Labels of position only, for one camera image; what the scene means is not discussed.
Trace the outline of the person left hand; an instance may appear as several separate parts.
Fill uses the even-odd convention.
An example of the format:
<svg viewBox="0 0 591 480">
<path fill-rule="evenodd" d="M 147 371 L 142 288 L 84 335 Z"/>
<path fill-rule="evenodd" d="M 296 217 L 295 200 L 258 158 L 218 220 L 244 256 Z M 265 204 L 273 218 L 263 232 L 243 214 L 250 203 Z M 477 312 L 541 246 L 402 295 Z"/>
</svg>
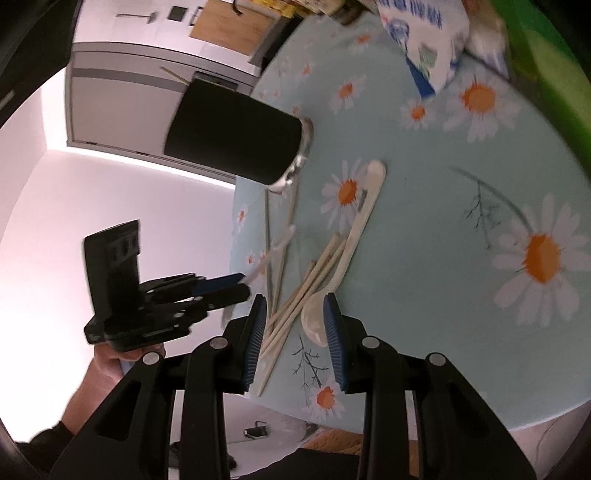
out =
<svg viewBox="0 0 591 480">
<path fill-rule="evenodd" d="M 149 352 L 156 352 L 162 357 L 166 356 L 162 343 L 123 353 L 115 351 L 106 343 L 95 345 L 94 355 L 85 376 L 69 400 L 61 418 L 61 422 L 68 431 L 76 435 L 123 378 L 121 361 L 136 362 Z"/>
</svg>

